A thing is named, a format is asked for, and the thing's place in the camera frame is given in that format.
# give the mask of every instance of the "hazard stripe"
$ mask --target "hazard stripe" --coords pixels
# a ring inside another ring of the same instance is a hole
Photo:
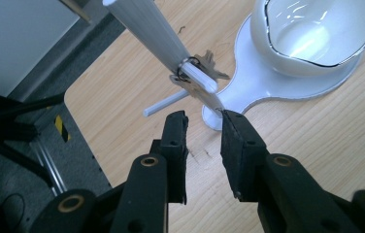
[[[71,135],[68,133],[67,128],[65,128],[64,122],[62,122],[60,115],[55,118],[54,124],[64,142],[68,142],[68,140],[71,139]]]

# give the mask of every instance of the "white base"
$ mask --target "white base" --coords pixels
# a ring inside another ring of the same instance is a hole
[[[244,114],[250,107],[267,99],[304,100],[322,96],[340,86],[355,70],[360,57],[350,66],[332,74],[310,78],[284,76],[266,66],[258,57],[250,35],[248,16],[241,26],[234,48],[236,71],[228,86],[217,96],[226,110]],[[222,129],[219,118],[206,106],[203,120],[214,130]]]

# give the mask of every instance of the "gray floor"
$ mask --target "gray floor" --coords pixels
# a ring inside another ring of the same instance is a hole
[[[25,93],[27,97],[24,102],[65,92],[123,30],[116,19],[104,17],[41,84],[29,94]],[[54,125],[56,116],[62,118],[71,136],[67,142],[64,142]],[[66,189],[85,188],[96,195],[111,189],[64,104],[19,116],[17,121],[34,123],[40,130],[40,135],[29,144],[6,143],[37,161],[36,149],[43,147],[50,154]],[[35,218],[53,197],[53,191],[43,180],[0,156],[0,204],[13,232],[28,232]]]

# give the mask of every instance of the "wooden table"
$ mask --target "wooden table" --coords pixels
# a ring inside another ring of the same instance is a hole
[[[155,2],[191,54],[211,50],[216,68],[234,74],[234,41],[254,1]],[[170,205],[170,232],[261,232],[257,205],[233,198],[219,154],[220,133],[204,124],[198,100],[188,97],[143,117],[144,108],[180,90],[169,74],[124,31],[68,89],[65,103],[113,186],[161,138],[165,117],[185,110],[188,203]],[[269,152],[297,158],[324,189],[348,200],[365,189],[365,52],[337,90],[310,101],[266,101],[246,117]]]

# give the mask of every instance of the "bowl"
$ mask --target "bowl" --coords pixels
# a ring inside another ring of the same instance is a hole
[[[274,70],[293,77],[331,74],[365,49],[365,0],[256,0],[250,33]]]

